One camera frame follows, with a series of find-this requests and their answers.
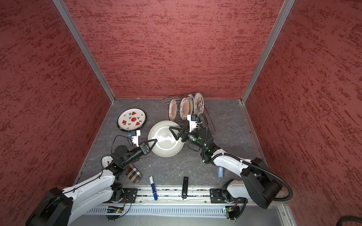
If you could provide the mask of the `plain cream white plate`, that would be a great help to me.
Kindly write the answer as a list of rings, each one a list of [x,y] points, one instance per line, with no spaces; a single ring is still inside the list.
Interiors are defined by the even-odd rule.
[[[148,140],[157,139],[152,152],[160,157],[172,157],[177,155],[183,148],[184,143],[181,139],[176,140],[169,130],[170,127],[180,128],[173,121],[160,121],[156,123],[149,131]]]

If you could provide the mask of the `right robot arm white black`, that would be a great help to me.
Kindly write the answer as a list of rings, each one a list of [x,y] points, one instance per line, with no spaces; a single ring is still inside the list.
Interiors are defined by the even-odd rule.
[[[189,142],[200,148],[203,163],[222,167],[240,176],[241,180],[231,180],[224,189],[225,199],[247,198],[259,207],[266,209],[275,202],[292,199],[293,190],[282,178],[270,172],[266,163],[260,159],[253,160],[230,154],[214,143],[214,138],[207,128],[198,132],[189,132],[177,127],[169,127],[175,140]]]

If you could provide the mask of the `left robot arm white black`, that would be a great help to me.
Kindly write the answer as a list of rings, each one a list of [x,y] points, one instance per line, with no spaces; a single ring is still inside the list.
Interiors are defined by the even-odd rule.
[[[132,150],[118,146],[112,161],[100,173],[79,184],[64,189],[53,188],[46,193],[26,221],[27,226],[68,226],[97,205],[116,198],[122,192],[117,182],[131,163],[147,155],[157,139],[148,140]]]

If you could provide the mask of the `orange striped plate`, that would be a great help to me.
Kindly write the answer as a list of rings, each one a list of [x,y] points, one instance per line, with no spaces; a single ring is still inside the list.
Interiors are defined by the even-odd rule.
[[[184,97],[180,101],[180,118],[181,118],[181,120],[186,120],[188,114],[189,114],[189,100],[187,97]]]
[[[175,99],[171,99],[169,103],[169,120],[174,121],[177,115],[177,103]]]

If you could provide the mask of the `red patterned rear plate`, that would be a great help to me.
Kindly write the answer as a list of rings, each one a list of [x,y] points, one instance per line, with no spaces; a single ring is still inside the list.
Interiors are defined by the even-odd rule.
[[[195,114],[200,115],[204,112],[204,99],[200,92],[196,93],[194,96],[195,101]]]

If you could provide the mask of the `grey rear plate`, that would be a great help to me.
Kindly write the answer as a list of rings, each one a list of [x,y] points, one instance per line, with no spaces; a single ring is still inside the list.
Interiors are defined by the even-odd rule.
[[[194,96],[190,93],[187,95],[187,98],[189,100],[189,114],[194,115],[195,114],[195,99]]]

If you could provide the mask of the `plaid glasses case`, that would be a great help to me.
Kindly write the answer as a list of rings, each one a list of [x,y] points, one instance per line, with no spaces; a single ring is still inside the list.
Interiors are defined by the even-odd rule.
[[[137,170],[133,164],[129,164],[127,167],[127,178],[134,184],[137,184],[142,179],[142,174]]]

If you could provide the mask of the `green alarm clock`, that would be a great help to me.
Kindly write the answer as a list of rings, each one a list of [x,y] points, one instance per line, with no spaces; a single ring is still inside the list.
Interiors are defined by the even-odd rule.
[[[110,155],[103,156],[101,159],[102,169],[105,169],[113,162],[113,158]]]

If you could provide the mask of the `blue white marker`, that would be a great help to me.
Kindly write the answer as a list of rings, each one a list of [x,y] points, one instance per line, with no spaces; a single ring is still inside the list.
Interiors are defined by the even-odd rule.
[[[153,176],[150,176],[149,179],[150,179],[150,185],[151,185],[151,188],[152,188],[152,194],[153,194],[154,200],[157,201],[158,196],[157,196],[156,186],[155,186],[155,183],[154,183]]]

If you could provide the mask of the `black remote stick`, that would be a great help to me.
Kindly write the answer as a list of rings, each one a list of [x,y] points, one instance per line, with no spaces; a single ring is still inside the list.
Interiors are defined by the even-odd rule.
[[[182,199],[186,199],[188,197],[188,184],[189,184],[189,178],[184,177],[183,178],[183,187],[182,187]]]

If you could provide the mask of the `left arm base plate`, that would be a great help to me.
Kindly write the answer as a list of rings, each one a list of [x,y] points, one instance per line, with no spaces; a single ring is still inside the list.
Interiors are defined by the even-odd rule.
[[[137,188],[117,188],[110,201],[112,203],[135,203]]]

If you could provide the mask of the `aluminium front rail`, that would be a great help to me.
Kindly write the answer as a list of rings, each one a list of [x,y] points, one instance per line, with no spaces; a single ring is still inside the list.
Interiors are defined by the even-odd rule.
[[[137,197],[135,199],[136,205],[222,205],[225,203],[211,203],[209,187],[188,187],[188,197],[182,199],[181,186],[159,186],[156,187],[158,200],[155,201],[152,188],[148,186],[126,186],[118,188],[137,188]],[[112,203],[110,199],[116,188],[96,188],[95,191],[87,190],[85,187],[65,188],[61,192],[67,197],[71,197],[75,206],[81,206],[85,203],[90,208],[105,204],[110,206],[121,205],[126,203]]]

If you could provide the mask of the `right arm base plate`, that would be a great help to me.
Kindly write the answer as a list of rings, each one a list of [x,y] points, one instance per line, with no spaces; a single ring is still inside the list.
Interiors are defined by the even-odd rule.
[[[225,189],[211,188],[209,190],[211,203],[244,204],[245,198],[233,198]]]

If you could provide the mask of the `left corner aluminium post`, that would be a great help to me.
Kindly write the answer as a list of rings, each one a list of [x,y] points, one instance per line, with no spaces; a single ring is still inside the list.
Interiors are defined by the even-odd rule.
[[[61,0],[53,0],[52,1],[58,10],[59,14],[61,15],[62,19],[66,23],[69,31],[71,32],[73,38],[75,39],[76,43],[78,44],[81,52],[85,56],[86,60],[88,61],[89,65],[91,66],[93,72],[95,73],[96,77],[98,78],[102,88],[106,92],[108,98],[110,99],[111,103],[115,103],[116,96],[114,95],[111,87],[109,86],[106,78],[104,77],[100,67],[98,66],[93,54],[91,53],[89,47],[87,46],[84,38],[82,37],[78,27],[76,26],[74,20],[71,17],[64,1]]]

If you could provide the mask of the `corner aluminium post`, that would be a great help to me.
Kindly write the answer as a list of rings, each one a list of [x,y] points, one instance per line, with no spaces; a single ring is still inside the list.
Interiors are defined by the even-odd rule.
[[[98,66],[93,54],[91,53],[89,47],[87,46],[84,38],[82,37],[78,27],[76,26],[74,20],[71,17],[64,1],[61,0],[53,0],[52,1],[58,10],[59,14],[61,15],[62,19],[66,23],[69,31],[71,32],[73,38],[75,39],[76,43],[78,44],[81,52],[85,56],[86,60],[88,61],[89,65],[91,66],[93,72],[95,73],[96,77],[98,78],[102,88],[106,92],[108,98],[110,99],[111,103],[115,103],[116,96],[114,95],[111,87],[109,86],[106,78],[104,77],[100,67]]]
[[[249,81],[249,83],[248,83],[248,85],[246,87],[246,90],[245,90],[242,98],[241,98],[241,103],[242,104],[246,104],[246,101],[247,101],[247,99],[248,99],[248,97],[249,97],[249,95],[250,95],[250,93],[252,91],[252,88],[253,88],[254,84],[256,83],[256,81],[258,79],[258,76],[259,76],[259,74],[260,74],[260,72],[261,72],[261,70],[262,70],[262,68],[263,68],[263,66],[264,66],[264,64],[265,64],[265,62],[266,62],[266,60],[267,60],[267,58],[268,58],[268,56],[269,56],[269,54],[270,54],[270,52],[271,52],[271,50],[273,48],[278,36],[279,36],[279,34],[280,34],[280,31],[281,31],[281,29],[282,29],[288,15],[289,15],[294,3],[295,3],[295,0],[285,0],[284,1],[283,5],[282,5],[282,8],[281,8],[281,10],[280,10],[280,12],[279,12],[279,14],[278,14],[278,16],[276,18],[276,21],[275,21],[275,23],[273,25],[273,28],[272,28],[272,30],[270,32],[270,35],[269,35],[269,37],[267,39],[267,42],[266,42],[266,44],[265,44],[265,46],[263,48],[262,54],[261,54],[261,56],[260,56],[260,58],[259,58],[259,60],[258,60],[258,62],[256,64],[256,67],[255,67],[255,69],[254,69],[254,71],[252,73],[250,81]]]

